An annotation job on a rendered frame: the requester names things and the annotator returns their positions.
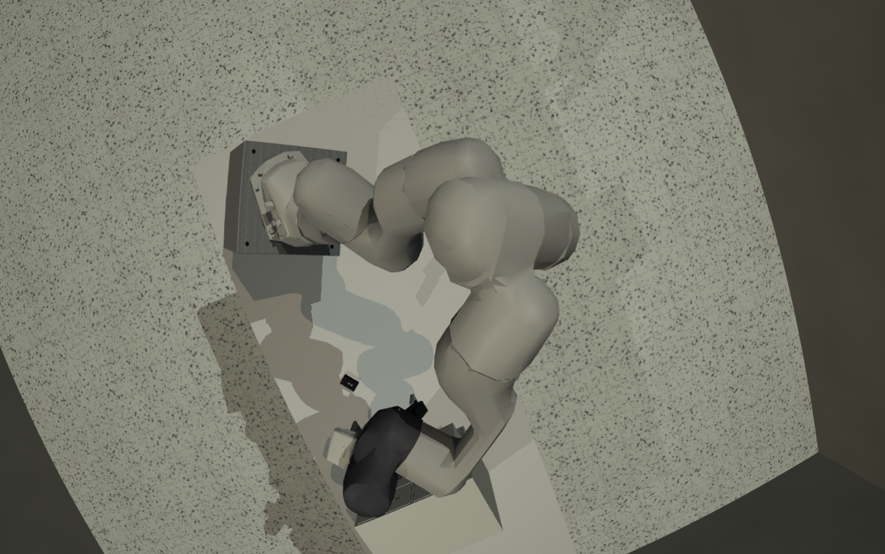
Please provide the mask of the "black nine-volt battery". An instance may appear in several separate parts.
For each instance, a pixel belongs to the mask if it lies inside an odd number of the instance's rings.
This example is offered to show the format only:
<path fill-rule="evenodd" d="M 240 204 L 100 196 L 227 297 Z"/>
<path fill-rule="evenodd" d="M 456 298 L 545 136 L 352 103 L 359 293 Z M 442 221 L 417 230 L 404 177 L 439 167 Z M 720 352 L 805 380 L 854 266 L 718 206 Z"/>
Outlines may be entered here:
<path fill-rule="evenodd" d="M 359 382 L 355 381 L 355 379 L 351 378 L 351 376 L 348 376 L 346 374 L 344 376 L 342 376 L 342 378 L 343 379 L 341 379 L 340 383 L 342 383 L 342 385 L 348 387 L 348 389 L 355 391 Z"/>

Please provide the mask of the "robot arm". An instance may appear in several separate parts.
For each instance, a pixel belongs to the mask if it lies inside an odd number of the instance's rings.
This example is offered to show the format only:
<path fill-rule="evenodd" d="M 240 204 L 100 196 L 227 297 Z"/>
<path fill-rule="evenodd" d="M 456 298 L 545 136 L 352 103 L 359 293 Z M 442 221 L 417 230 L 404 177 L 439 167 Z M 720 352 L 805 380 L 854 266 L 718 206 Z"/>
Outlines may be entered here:
<path fill-rule="evenodd" d="M 438 498 L 456 494 L 505 430 L 514 382 L 554 330 L 558 299 L 533 270 L 575 252 L 575 210 L 558 194 L 507 180 L 499 156 L 470 137 L 394 162 L 375 185 L 341 162 L 308 162 L 299 151 L 263 162 L 250 185 L 269 241 L 342 243 L 401 272 L 420 256 L 425 232 L 449 280 L 470 289 L 433 357 L 440 387 L 471 424 L 463 437 L 393 406 L 361 432 L 335 428 L 326 455 L 347 469 L 344 502 L 363 518 L 389 511 L 398 476 Z"/>

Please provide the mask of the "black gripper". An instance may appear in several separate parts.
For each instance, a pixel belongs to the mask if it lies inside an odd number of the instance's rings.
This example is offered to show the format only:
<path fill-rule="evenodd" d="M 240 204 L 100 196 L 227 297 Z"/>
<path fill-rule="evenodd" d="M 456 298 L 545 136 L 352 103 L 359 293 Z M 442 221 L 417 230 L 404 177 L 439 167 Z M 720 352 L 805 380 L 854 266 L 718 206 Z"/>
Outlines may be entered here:
<path fill-rule="evenodd" d="M 416 397 L 414 396 L 414 394 L 410 394 L 409 407 L 406 408 L 406 411 L 412 413 L 414 416 L 417 416 L 419 418 L 422 418 L 428 412 L 425 404 L 422 403 L 422 401 L 418 402 Z M 359 427 L 359 424 L 357 423 L 357 421 L 353 422 L 353 425 L 352 425 L 350 431 L 353 431 L 353 432 L 361 432 L 362 431 L 361 428 Z"/>

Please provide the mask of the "small grey chest of drawers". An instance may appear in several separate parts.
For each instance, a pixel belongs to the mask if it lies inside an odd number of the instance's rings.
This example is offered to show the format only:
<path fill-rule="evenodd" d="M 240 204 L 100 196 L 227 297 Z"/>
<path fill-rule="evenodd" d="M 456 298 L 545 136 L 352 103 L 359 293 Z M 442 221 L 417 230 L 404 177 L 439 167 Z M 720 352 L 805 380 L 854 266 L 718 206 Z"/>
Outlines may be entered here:
<path fill-rule="evenodd" d="M 482 460 L 456 494 L 433 494 L 355 529 L 372 554 L 450 554 L 503 532 L 489 471 Z"/>

